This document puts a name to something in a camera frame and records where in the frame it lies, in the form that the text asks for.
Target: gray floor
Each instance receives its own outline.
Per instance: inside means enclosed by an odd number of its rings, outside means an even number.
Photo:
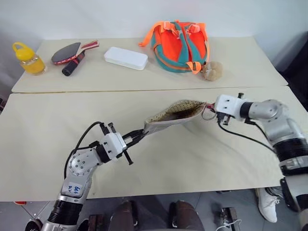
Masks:
[[[217,212],[222,207],[235,207],[237,216],[242,219],[241,231],[296,231],[299,230],[297,214],[290,211],[281,201],[277,206],[277,223],[263,219],[258,211],[253,190],[238,190],[218,194],[216,192],[195,192],[167,195],[137,196],[131,198],[104,198],[87,200],[79,222],[91,214],[105,214],[109,219],[114,209],[124,200],[135,200],[155,215],[166,219],[169,204],[184,200],[193,205],[201,218],[206,231],[214,231],[218,225]],[[0,230],[23,231],[26,223],[33,218],[45,221],[53,207],[50,202],[27,202],[25,206],[13,202],[0,202]]]

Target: black shoe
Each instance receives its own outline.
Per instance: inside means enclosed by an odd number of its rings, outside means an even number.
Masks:
[[[78,227],[78,231],[88,231],[89,219],[85,219]]]
[[[25,231],[40,231],[42,229],[42,222],[40,220],[35,219],[31,220],[27,223]]]

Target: ping pong paddle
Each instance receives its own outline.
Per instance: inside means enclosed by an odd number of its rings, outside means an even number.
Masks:
[[[81,42],[75,42],[73,44],[70,44],[66,47],[63,47],[62,49],[58,50],[51,58],[51,61],[55,65],[64,64],[67,63],[75,58],[77,56],[88,49],[92,49],[95,47],[99,47],[100,43],[98,40],[83,44],[81,46]]]

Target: table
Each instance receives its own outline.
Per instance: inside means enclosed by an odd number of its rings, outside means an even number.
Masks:
[[[54,200],[64,163],[94,121],[113,122],[122,134],[180,99],[214,102],[219,94],[252,101],[277,99],[308,131],[308,116],[288,87],[123,92],[12,94],[0,115],[0,201]],[[254,127],[231,120],[229,130],[266,142]],[[99,140],[94,129],[82,145]],[[279,185],[276,156],[259,144],[230,135],[216,121],[196,118],[144,138],[125,158],[100,166],[89,198],[231,190]]]
[[[161,68],[150,47],[138,46],[141,38],[104,38],[100,47],[86,51],[86,57],[70,77],[65,77],[63,65],[51,63],[52,55],[60,48],[91,39],[45,40],[38,55],[47,66],[41,76],[24,73],[13,87],[13,92],[73,92],[73,91],[122,91],[122,90],[180,90],[231,87],[284,86],[287,82],[275,70],[253,37],[210,38],[211,61],[224,66],[223,77],[206,81],[201,74],[178,74]],[[103,54],[116,46],[143,52],[149,62],[143,71],[107,63]]]

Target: yellow bottle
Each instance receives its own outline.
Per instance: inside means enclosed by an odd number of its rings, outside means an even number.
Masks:
[[[41,58],[34,53],[34,51],[21,42],[13,43],[13,50],[15,51],[16,58],[20,61],[23,69],[33,75],[42,74],[46,66]]]

